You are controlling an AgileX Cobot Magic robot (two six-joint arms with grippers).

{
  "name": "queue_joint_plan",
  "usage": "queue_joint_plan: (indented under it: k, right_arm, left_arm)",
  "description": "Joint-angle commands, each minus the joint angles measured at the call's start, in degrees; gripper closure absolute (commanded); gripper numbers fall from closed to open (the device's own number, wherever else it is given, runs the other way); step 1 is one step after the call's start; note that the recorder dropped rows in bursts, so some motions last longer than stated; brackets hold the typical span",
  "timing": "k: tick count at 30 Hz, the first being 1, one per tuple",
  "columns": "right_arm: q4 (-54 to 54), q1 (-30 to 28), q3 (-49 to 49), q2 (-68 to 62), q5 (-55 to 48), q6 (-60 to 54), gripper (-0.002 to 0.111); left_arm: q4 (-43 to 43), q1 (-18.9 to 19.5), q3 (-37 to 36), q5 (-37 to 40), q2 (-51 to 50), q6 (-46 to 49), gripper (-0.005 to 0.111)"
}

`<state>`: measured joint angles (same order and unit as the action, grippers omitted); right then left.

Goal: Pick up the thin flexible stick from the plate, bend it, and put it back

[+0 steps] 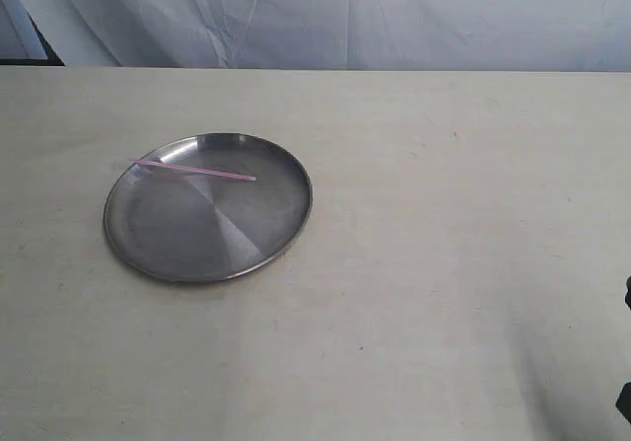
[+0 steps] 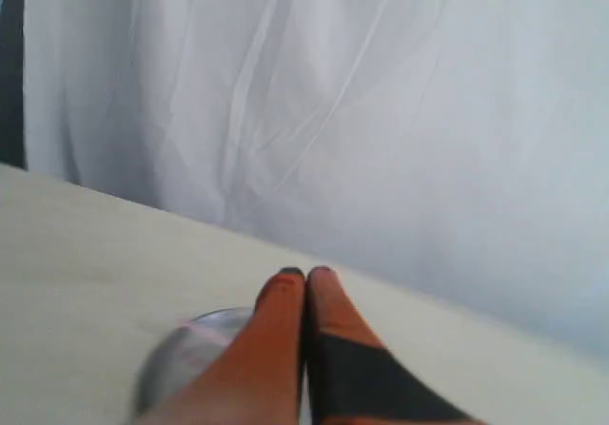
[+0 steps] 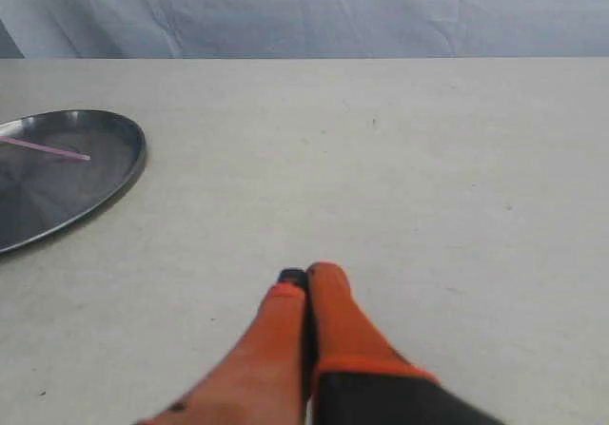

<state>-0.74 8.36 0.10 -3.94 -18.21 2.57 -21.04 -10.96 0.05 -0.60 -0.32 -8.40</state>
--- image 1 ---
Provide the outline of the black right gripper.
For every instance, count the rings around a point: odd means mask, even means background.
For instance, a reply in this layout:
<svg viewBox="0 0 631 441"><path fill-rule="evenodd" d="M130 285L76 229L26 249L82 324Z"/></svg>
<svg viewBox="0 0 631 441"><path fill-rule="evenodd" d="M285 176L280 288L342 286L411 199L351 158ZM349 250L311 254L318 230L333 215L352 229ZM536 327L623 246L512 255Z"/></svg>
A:
<svg viewBox="0 0 631 441"><path fill-rule="evenodd" d="M631 277L626 281L625 303L631 309ZM621 389L615 403L615 407L620 413L631 413L631 383L627 382Z"/></svg>

